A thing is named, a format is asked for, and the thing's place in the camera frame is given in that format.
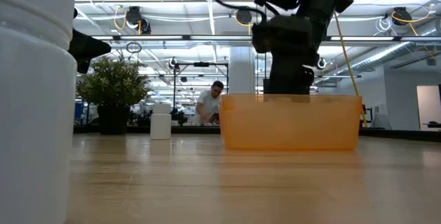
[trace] black plant pot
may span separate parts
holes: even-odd
[[[101,134],[125,134],[130,107],[98,106],[99,132]]]

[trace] white column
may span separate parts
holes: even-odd
[[[232,47],[229,52],[229,93],[256,92],[255,56],[251,47]]]

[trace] potted plant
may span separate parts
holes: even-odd
[[[77,84],[78,94],[98,106],[101,134],[125,134],[130,106],[149,97],[149,81],[139,74],[140,66],[103,57]]]

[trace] white shirt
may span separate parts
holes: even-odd
[[[205,114],[207,115],[207,118],[210,118],[214,113],[218,113],[220,99],[221,96],[218,96],[217,98],[213,98],[211,90],[207,90],[201,93],[201,95],[198,98],[198,103],[202,103],[204,105],[203,107],[205,109]],[[194,122],[196,123],[201,122],[201,118],[199,117],[198,110],[196,110],[196,114],[194,115]]]

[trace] wooden table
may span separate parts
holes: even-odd
[[[219,135],[75,135],[66,223],[439,224],[441,144],[246,152]]]

